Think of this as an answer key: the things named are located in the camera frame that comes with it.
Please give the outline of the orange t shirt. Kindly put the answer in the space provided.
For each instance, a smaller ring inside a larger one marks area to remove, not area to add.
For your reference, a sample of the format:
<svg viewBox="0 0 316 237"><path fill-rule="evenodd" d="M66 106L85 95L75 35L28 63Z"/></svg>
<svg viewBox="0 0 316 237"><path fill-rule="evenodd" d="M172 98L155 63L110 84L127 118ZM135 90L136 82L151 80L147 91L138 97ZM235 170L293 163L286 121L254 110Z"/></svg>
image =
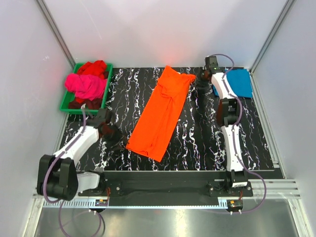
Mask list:
<svg viewBox="0 0 316 237"><path fill-rule="evenodd" d="M126 148L160 162L184 107L193 74L166 66L128 140Z"/></svg>

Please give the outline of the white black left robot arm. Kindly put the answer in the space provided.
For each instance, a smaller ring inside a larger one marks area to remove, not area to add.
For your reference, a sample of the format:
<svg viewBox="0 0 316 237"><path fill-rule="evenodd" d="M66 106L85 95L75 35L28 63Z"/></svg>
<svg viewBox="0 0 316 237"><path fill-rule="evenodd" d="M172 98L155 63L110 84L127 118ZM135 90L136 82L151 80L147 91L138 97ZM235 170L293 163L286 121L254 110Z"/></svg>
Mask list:
<svg viewBox="0 0 316 237"><path fill-rule="evenodd" d="M72 200L76 194L91 190L102 195L107 188L101 175L95 171L77 173L76 166L87 150L100 138L113 147L123 141L123 133L115 124L84 124L75 136L52 155L39 160L37 193L49 203Z"/></svg>

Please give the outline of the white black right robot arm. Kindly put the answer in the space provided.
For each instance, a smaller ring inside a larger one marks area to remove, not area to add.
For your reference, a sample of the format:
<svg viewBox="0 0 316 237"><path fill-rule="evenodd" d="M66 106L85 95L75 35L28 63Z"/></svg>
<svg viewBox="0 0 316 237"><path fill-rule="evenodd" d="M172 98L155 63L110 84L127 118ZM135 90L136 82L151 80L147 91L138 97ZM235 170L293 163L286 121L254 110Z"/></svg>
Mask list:
<svg viewBox="0 0 316 237"><path fill-rule="evenodd" d="M227 155L224 190L228 195L235 196L248 183L239 141L239 124L242 116L241 101L227 80L226 70L219 67L205 70L201 73L200 79L210 81L216 88L220 99L216 120L224 135Z"/></svg>

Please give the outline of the dark maroon t shirt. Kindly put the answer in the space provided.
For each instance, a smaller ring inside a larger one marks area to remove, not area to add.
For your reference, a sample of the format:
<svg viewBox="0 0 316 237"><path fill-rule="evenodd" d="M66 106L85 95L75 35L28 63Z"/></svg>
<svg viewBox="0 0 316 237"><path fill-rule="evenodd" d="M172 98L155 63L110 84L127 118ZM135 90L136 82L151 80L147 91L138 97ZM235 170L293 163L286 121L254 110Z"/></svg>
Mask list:
<svg viewBox="0 0 316 237"><path fill-rule="evenodd" d="M86 109L89 110L98 110L102 105L102 99L97 98L94 100L78 100L77 98L68 104L69 109L80 109L85 105Z"/></svg>

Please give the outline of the folded blue t shirt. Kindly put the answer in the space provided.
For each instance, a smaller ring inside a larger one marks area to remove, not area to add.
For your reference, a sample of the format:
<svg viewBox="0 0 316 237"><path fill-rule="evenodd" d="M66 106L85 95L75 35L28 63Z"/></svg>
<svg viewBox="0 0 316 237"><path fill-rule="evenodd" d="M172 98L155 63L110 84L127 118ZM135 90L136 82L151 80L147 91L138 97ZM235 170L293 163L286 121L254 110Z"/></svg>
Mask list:
<svg viewBox="0 0 316 237"><path fill-rule="evenodd" d="M252 98L250 74L247 69L226 71L226 74L215 73L211 77L215 95L220 99L236 97Z"/></svg>

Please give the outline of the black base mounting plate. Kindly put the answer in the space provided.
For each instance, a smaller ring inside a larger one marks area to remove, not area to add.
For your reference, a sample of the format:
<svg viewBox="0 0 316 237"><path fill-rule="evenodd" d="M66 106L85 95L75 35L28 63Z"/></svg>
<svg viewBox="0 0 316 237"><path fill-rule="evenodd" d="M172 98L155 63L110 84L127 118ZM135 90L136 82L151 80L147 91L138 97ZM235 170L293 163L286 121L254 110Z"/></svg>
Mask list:
<svg viewBox="0 0 316 237"><path fill-rule="evenodd" d="M106 197L110 206L207 206L218 198L250 198L250 183L229 187L224 171L104 171L95 190L81 197Z"/></svg>

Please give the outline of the pink t shirt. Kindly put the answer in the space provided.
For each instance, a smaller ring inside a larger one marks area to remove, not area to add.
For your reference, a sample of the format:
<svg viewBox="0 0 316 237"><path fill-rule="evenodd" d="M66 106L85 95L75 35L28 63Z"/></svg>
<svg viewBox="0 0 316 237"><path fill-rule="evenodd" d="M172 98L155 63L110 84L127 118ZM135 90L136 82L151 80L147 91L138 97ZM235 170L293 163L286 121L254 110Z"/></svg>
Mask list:
<svg viewBox="0 0 316 237"><path fill-rule="evenodd" d="M107 80L94 75L69 74L65 80L66 89L79 99L100 99L103 97Z"/></svg>

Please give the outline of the green plastic bin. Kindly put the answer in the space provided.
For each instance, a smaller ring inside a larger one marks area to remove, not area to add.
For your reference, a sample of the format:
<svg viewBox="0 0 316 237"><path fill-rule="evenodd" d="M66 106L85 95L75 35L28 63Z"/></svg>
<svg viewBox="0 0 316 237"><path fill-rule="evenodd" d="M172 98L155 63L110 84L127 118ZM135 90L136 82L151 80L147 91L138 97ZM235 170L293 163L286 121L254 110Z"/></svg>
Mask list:
<svg viewBox="0 0 316 237"><path fill-rule="evenodd" d="M113 75L113 65L102 60L93 63L77 63L65 81L60 110L69 114L80 114L81 106L96 114L106 107L106 99Z"/></svg>

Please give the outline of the left connector box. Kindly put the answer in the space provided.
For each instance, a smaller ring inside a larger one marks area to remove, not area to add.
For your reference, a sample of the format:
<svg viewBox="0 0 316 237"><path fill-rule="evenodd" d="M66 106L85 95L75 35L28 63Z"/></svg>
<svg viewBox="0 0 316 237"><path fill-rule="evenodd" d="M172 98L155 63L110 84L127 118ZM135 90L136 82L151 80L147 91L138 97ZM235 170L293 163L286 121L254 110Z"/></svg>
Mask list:
<svg viewBox="0 0 316 237"><path fill-rule="evenodd" d="M96 199L95 200L95 206L108 206L109 205L109 200L108 199Z"/></svg>

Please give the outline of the connector box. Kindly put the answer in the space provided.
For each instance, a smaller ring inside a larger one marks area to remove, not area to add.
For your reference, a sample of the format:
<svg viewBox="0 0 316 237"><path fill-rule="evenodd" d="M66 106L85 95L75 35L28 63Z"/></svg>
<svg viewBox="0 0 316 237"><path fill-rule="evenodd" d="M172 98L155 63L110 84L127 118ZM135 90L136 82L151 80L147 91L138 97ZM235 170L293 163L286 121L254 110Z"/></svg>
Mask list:
<svg viewBox="0 0 316 237"><path fill-rule="evenodd" d="M241 200L241 199L229 200L228 201L228 208L243 209L243 200Z"/></svg>
<svg viewBox="0 0 316 237"><path fill-rule="evenodd" d="M96 199L95 200L95 206L108 206L109 205L109 200L108 199Z"/></svg>

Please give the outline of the red t shirt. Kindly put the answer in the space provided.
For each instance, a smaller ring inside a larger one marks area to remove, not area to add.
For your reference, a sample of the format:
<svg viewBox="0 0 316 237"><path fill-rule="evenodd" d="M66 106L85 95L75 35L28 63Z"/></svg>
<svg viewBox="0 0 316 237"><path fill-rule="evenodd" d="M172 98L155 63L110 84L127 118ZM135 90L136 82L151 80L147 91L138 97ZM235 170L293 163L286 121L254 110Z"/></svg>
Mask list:
<svg viewBox="0 0 316 237"><path fill-rule="evenodd" d="M86 62L78 70L78 75L93 75L100 79L106 79L107 64L103 60L97 60L95 62Z"/></svg>

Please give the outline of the right connector box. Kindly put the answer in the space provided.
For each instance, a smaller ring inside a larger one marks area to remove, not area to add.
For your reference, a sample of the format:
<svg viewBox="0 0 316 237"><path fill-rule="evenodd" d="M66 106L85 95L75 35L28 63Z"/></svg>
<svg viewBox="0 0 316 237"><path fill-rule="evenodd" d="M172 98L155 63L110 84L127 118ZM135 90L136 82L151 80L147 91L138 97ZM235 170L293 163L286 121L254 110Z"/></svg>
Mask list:
<svg viewBox="0 0 316 237"><path fill-rule="evenodd" d="M228 208L243 209L243 200L241 200L241 199L229 200L228 201Z"/></svg>

